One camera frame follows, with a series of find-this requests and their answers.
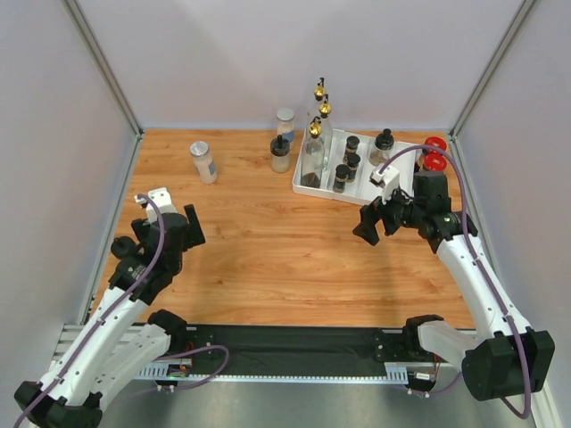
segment gray wall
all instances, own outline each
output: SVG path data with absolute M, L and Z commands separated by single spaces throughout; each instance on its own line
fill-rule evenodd
M 550 371 L 563 425 L 571 372 L 569 183 L 571 3 L 542 0 L 459 143 L 510 297 L 556 343 Z
M 0 2 L 0 423 L 76 322 L 134 137 L 60 0 Z
M 336 127 L 449 128 L 521 0 L 79 3 L 146 127 L 272 128 L 323 75 Z

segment white bracket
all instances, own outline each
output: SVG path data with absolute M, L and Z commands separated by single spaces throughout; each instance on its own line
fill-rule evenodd
M 391 199 L 393 191 L 399 188 L 399 183 L 401 181 L 401 173 L 395 167 L 389 165 L 386 167 L 383 174 L 379 174 L 379 171 L 383 165 L 379 165 L 377 168 L 371 172 L 370 182 L 381 189 L 381 200 L 386 203 Z
M 478 345 L 474 337 L 459 332 L 446 321 L 429 321 L 420 325 L 418 341 L 423 350 L 445 359 L 459 372 L 462 371 L 466 351 Z
M 153 200 L 153 202 L 159 207 L 159 211 L 161 214 L 166 214 L 169 212 L 177 212 L 177 209 L 172 203 L 172 199 L 170 198 L 170 193 L 166 187 L 159 187 L 158 189 L 153 189 L 149 192 L 149 198 Z M 146 204 L 146 200 L 143 198 L 137 198 L 135 195 L 135 202 L 141 206 L 145 206 L 146 217 L 149 220 L 149 223 L 153 223 L 157 220 L 157 215 L 153 210 L 153 207 L 150 204 Z

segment wooden tabletop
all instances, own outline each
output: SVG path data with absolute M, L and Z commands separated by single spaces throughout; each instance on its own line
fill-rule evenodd
M 294 162 L 285 174 L 269 165 L 274 132 L 146 133 L 116 235 L 133 236 L 131 220 L 145 217 L 136 193 L 166 186 L 179 212 L 195 206 L 206 244 L 185 254 L 183 271 L 142 321 L 163 308 L 191 324 L 403 326 L 407 317 L 438 314 L 456 327 L 474 326 L 446 267 L 416 231 L 381 232 L 372 247 L 352 234 L 358 205 L 294 193 Z M 444 138 L 394 132 L 411 143 L 433 135 Z M 301 139 L 296 134 L 294 161 Z M 195 171 L 188 148 L 196 140 L 211 146 L 219 171 L 213 185 Z M 458 183 L 447 173 L 458 209 Z M 110 256 L 97 302 L 116 265 Z

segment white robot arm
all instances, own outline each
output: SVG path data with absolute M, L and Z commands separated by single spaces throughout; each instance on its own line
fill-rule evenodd
M 478 400 L 524 393 L 527 379 L 522 375 L 518 352 L 521 344 L 531 392 L 539 391 L 555 349 L 553 340 L 546 331 L 534 331 L 510 300 L 485 257 L 469 216 L 452 212 L 446 176 L 418 172 L 413 182 L 414 197 L 400 189 L 399 171 L 390 165 L 375 169 L 370 181 L 379 187 L 380 196 L 361 208 L 361 222 L 353 233 L 375 245 L 379 242 L 375 226 L 379 220 L 387 236 L 400 227 L 417 229 L 451 272 L 475 321 L 477 337 L 452 328 L 438 316 L 407 320 L 407 325 L 414 325 L 407 334 L 415 336 L 421 350 L 434 353 L 461 371 Z
M 113 241 L 112 254 L 120 262 L 93 316 L 39 383 L 24 382 L 14 394 L 23 415 L 40 428 L 97 426 L 142 368 L 166 353 L 185 350 L 186 321 L 160 310 L 112 355 L 123 334 L 180 272 L 183 252 L 205 242 L 194 207 L 185 206 L 186 217 L 178 214 L 166 188 L 136 202 L 147 213 L 147 219 L 131 224 L 139 243 L 127 236 Z

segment small jar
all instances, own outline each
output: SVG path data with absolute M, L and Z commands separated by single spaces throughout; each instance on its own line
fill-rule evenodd
M 203 183 L 207 185 L 214 183 L 218 178 L 218 172 L 208 144 L 204 141 L 194 142 L 190 146 L 190 154 L 193 156 L 194 165 Z
M 333 191 L 343 193 L 345 191 L 345 183 L 349 177 L 349 167 L 345 164 L 337 165 L 335 168 L 335 181 L 333 182 Z
M 425 145 L 432 145 L 444 151 L 446 151 L 446 149 L 448 148 L 446 142 L 442 140 L 442 138 L 439 138 L 437 136 L 428 137 L 425 141 Z M 422 165 L 425 163 L 425 156 L 427 156 L 429 153 L 440 154 L 439 152 L 434 150 L 422 149 L 422 151 L 420 151 L 419 157 L 417 158 L 417 165 L 415 165 L 414 172 L 418 172 L 422 168 Z
M 359 138 L 357 136 L 348 136 L 347 144 L 345 145 L 345 155 L 343 156 L 343 163 L 347 163 L 347 157 L 351 153 L 357 152 L 357 147 L 359 147 Z
M 357 153 L 349 153 L 347 156 L 347 166 L 349 167 L 349 176 L 347 177 L 347 183 L 352 183 L 355 181 L 357 176 L 357 169 L 359 168 L 360 156 Z
M 271 151 L 271 168 L 280 174 L 286 172 L 290 162 L 289 141 L 282 136 L 277 136 L 271 140 L 269 150 Z
M 439 153 L 429 153 L 424 158 L 422 169 L 424 171 L 442 172 L 446 169 L 448 162 Z
M 284 107 L 277 111 L 277 134 L 289 143 L 289 150 L 294 148 L 295 124 L 294 111 Z
M 375 138 L 375 144 L 373 144 L 371 153 L 368 156 L 369 162 L 377 167 L 381 163 L 388 161 L 393 146 L 394 137 L 391 134 L 391 130 L 389 128 L 384 129 L 383 132 Z

